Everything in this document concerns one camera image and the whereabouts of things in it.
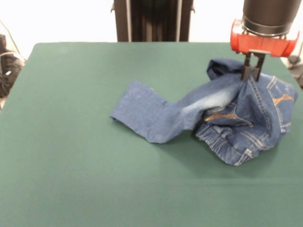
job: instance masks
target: white wall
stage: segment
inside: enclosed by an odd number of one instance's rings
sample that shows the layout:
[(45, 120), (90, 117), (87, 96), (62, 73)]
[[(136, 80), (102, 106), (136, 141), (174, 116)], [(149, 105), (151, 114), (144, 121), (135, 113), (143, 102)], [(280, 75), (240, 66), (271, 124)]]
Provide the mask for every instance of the white wall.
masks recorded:
[[(191, 42), (228, 42), (244, 0), (194, 0)], [(0, 19), (28, 57), (39, 42), (116, 42), (113, 0), (2, 0)], [(297, 15), (303, 28), (303, 3)]]

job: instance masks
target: green tablecloth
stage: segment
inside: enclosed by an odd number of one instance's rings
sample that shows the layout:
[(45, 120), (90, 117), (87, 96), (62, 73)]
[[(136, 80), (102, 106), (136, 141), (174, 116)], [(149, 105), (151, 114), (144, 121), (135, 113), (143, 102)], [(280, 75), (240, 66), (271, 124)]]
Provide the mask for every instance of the green tablecloth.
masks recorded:
[(149, 144), (109, 115), (133, 79), (176, 101), (229, 44), (35, 46), (0, 114), (1, 227), (301, 227), (303, 98), (291, 132), (228, 166), (184, 133)]

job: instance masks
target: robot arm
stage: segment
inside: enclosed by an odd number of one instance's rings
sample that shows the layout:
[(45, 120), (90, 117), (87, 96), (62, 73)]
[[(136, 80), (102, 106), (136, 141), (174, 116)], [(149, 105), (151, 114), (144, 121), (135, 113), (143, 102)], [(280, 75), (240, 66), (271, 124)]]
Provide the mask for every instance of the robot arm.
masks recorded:
[[(242, 19), (232, 25), (231, 47), (245, 54), (242, 79), (247, 80), (253, 70), (258, 81), (266, 54), (288, 57), (294, 50), (299, 31), (292, 28), (301, 0), (245, 0)], [(252, 69), (250, 57), (258, 57)]]

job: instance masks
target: jeans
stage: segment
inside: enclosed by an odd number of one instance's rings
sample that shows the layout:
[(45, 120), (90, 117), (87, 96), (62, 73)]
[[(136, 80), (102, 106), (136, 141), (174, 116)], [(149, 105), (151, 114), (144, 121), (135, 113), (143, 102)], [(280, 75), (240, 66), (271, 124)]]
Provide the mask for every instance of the jeans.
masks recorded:
[(213, 59), (210, 81), (169, 103), (151, 88), (133, 81), (111, 113), (150, 143), (166, 143), (194, 130), (225, 163), (241, 165), (274, 147), (290, 131), (298, 93), (275, 76), (241, 80), (243, 64)]

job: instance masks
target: orange stitching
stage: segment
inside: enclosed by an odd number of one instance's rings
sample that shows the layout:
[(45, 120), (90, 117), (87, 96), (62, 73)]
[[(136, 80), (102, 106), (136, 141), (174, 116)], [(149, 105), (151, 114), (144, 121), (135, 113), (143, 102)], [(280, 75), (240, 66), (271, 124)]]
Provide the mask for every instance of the orange stitching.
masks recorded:
[(215, 120), (215, 119), (219, 119), (219, 118), (230, 118), (230, 119), (236, 119), (236, 115), (234, 113), (229, 113), (229, 114), (219, 114), (219, 113), (215, 113), (209, 117), (207, 117), (206, 119), (204, 119), (204, 121), (211, 121), (211, 120)]
[(281, 98), (274, 98), (273, 99), (274, 105), (278, 105), (283, 100), (293, 100), (294, 101), (294, 98), (287, 95), (287, 94), (284, 94)]

